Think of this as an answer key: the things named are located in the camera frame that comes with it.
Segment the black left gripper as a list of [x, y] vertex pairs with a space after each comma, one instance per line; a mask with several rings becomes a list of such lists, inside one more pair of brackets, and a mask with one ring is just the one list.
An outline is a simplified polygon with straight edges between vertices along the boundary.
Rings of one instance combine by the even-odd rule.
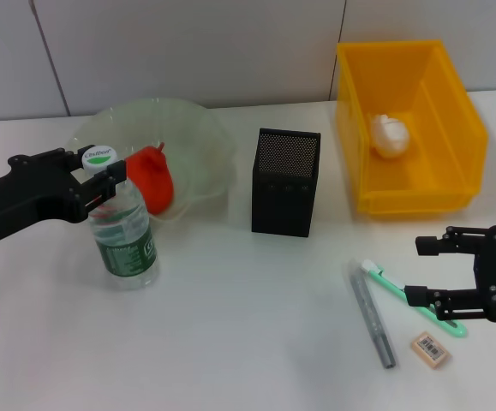
[[[10, 171], [0, 177], [0, 241], [45, 220], [82, 222], [116, 196], [117, 186], [127, 179], [125, 162], [82, 162], [89, 148], [58, 148], [8, 160]], [[88, 178], [80, 184], [72, 172], [82, 168]]]

